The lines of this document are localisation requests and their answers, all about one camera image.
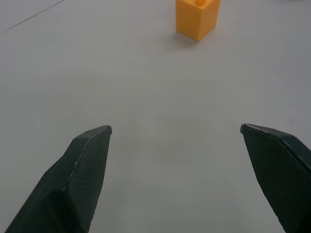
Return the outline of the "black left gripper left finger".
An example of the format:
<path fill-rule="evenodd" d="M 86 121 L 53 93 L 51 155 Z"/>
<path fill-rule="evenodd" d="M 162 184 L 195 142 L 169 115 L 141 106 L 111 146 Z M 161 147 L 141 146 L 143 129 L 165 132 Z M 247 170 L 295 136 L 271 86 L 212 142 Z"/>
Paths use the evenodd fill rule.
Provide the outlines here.
<path fill-rule="evenodd" d="M 75 137 L 4 233 L 88 233 L 104 183 L 112 128 Z"/>

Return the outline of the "yellow block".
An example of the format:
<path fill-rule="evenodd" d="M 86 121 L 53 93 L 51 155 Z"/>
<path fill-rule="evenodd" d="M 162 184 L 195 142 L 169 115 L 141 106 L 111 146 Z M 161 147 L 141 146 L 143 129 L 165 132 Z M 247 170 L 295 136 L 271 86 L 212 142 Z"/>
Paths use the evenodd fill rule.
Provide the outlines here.
<path fill-rule="evenodd" d="M 176 31 L 201 41 L 216 27 L 221 0 L 175 0 Z"/>

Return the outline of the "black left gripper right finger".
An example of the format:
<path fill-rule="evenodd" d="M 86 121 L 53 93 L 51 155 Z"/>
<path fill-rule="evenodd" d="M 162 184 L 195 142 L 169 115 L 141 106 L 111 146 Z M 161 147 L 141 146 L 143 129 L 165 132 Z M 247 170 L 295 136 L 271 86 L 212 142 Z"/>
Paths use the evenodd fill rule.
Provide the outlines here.
<path fill-rule="evenodd" d="M 311 150 L 292 134 L 242 124 L 257 181 L 285 233 L 311 233 Z"/>

